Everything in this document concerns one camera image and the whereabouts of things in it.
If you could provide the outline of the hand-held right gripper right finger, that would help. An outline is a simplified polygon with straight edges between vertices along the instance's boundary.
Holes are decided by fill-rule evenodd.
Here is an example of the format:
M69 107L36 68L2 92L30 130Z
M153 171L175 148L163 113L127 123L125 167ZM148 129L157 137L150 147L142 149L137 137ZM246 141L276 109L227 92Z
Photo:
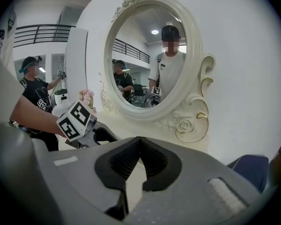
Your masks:
M151 138L140 138L141 159L158 162L143 184L131 225L217 225L232 223L260 195L244 177L212 156Z

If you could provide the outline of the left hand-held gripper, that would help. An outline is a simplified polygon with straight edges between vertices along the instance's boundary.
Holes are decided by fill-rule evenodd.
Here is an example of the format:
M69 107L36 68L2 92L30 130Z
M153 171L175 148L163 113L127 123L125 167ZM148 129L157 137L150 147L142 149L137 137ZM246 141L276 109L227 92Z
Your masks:
M57 120L58 127L67 138L66 144L76 149L94 147L104 141L117 141L109 129L96 128L96 123L97 117L81 101L70 105Z

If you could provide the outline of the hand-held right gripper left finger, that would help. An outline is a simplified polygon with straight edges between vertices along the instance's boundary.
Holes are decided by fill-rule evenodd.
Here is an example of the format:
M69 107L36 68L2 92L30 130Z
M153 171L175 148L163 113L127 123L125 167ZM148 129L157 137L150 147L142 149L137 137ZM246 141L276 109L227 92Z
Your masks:
M0 183L25 211L25 224L139 225L126 197L132 170L115 159L139 140L49 152L43 141L0 125Z

